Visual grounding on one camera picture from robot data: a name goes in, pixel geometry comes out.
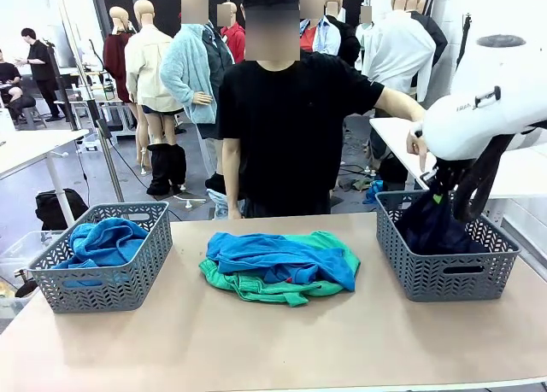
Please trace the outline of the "person's left hand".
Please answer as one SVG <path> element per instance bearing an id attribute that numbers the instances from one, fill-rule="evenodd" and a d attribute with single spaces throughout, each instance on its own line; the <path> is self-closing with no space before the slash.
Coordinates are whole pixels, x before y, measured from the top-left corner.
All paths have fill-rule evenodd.
<path id="1" fill-rule="evenodd" d="M 419 157 L 420 170 L 425 172 L 428 148 L 424 140 L 417 137 L 413 131 L 410 131 L 406 139 L 406 149 L 409 154 Z"/>

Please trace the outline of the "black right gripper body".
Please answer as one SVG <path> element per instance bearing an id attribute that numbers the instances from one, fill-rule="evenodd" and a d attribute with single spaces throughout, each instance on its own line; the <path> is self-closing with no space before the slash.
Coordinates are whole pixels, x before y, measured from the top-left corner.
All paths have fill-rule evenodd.
<path id="1" fill-rule="evenodd" d="M 461 174 L 461 161 L 437 159 L 433 169 L 427 174 L 428 179 L 426 184 L 430 189 L 432 183 L 443 183 L 446 186 L 448 193 L 458 184 Z"/>

